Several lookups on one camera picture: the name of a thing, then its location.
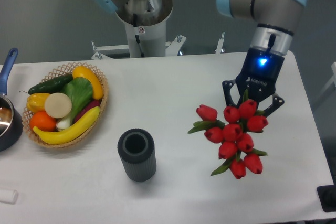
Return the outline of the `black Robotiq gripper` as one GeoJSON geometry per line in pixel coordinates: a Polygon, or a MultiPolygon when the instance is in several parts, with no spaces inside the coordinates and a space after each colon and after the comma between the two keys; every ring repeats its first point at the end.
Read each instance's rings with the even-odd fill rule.
{"type": "Polygon", "coordinates": [[[224,80],[222,88],[226,106],[237,106],[232,99],[231,89],[237,85],[242,97],[248,91],[248,98],[260,103],[272,95],[272,104],[264,109],[263,116],[268,117],[284,105],[285,101],[276,92],[284,57],[270,52],[249,48],[242,69],[235,80],[224,80]]]}

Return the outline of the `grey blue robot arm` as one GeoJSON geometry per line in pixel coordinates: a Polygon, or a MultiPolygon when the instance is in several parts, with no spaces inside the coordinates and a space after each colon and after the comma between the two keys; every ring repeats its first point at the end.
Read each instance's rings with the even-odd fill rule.
{"type": "MultiPolygon", "coordinates": [[[[132,58],[178,53],[176,44],[166,45],[166,20],[173,9],[172,0],[94,1],[124,23],[132,58]]],[[[239,103],[248,98],[257,103],[272,98],[264,116],[283,105],[283,99],[276,93],[276,81],[306,4],[307,0],[216,0],[220,14],[257,22],[239,75],[222,83],[227,105],[236,105],[230,93],[233,86],[240,94],[239,103]]]]}

